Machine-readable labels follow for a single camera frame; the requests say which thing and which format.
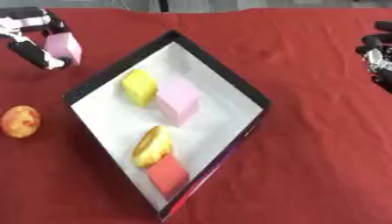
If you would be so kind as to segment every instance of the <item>pink cube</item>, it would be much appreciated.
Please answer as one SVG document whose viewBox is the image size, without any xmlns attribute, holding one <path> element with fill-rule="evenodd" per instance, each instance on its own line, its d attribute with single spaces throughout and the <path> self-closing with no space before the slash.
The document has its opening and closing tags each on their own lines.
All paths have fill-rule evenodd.
<svg viewBox="0 0 392 224">
<path fill-rule="evenodd" d="M 67 57 L 74 65 L 81 63 L 81 46 L 71 32 L 49 35 L 46 38 L 45 50 L 54 58 Z"/>
<path fill-rule="evenodd" d="M 189 181 L 188 172 L 170 153 L 151 166 L 147 175 L 167 200 L 175 196 Z"/>
<path fill-rule="evenodd" d="M 199 97 L 199 90 L 189 80 L 176 76 L 158 87 L 157 104 L 179 126 L 198 110 Z"/>
</svg>

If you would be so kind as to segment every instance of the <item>toy apple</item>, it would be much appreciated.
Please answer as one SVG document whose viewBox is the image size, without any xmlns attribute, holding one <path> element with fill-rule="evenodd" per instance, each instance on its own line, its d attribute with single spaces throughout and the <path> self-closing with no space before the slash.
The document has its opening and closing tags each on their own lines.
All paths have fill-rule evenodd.
<svg viewBox="0 0 392 224">
<path fill-rule="evenodd" d="M 34 134 L 41 124 L 36 109 L 29 106 L 16 106 L 7 110 L 1 118 L 1 126 L 10 137 L 23 138 Z"/>
</svg>

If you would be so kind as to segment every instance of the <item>robotic hand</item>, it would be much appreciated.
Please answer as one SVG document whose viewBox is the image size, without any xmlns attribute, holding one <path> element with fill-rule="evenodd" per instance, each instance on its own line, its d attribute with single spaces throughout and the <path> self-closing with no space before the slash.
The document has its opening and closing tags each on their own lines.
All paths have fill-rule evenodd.
<svg viewBox="0 0 392 224">
<path fill-rule="evenodd" d="M 42 49 L 23 35 L 23 32 L 35 31 L 42 32 L 46 38 L 49 35 L 70 33 L 67 25 L 49 10 L 36 7 L 0 9 L 0 38 L 12 39 L 8 43 L 12 51 L 43 69 L 64 68 L 71 64 L 72 58 L 54 58 L 50 51 Z"/>
<path fill-rule="evenodd" d="M 392 93 L 392 22 L 377 21 L 377 30 L 385 33 L 367 35 L 362 38 L 364 45 L 357 46 L 355 51 L 367 62 L 367 70 L 374 74 L 372 81 Z"/>
</svg>

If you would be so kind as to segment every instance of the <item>yellow sponge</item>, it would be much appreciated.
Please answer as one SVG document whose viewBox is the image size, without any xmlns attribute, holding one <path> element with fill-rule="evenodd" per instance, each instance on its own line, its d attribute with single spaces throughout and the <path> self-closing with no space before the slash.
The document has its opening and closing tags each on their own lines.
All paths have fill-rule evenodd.
<svg viewBox="0 0 392 224">
<path fill-rule="evenodd" d="M 133 70 L 122 80 L 122 88 L 138 107 L 144 107 L 157 94 L 157 80 L 142 69 Z"/>
</svg>

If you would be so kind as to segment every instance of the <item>table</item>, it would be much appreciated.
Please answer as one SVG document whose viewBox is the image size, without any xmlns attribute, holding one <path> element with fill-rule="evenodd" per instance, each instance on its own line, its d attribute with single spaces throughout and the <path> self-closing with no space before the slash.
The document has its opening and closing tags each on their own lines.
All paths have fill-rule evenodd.
<svg viewBox="0 0 392 224">
<path fill-rule="evenodd" d="M 273 102 L 169 223 L 391 223 L 392 95 L 371 82 L 354 47 L 392 10 L 55 11 L 84 48 L 81 66 L 41 71 L 2 40 L 0 112 L 32 105 L 44 121 L 24 140 L 0 135 L 0 223 L 156 223 L 61 96 L 168 29 Z"/>
</svg>

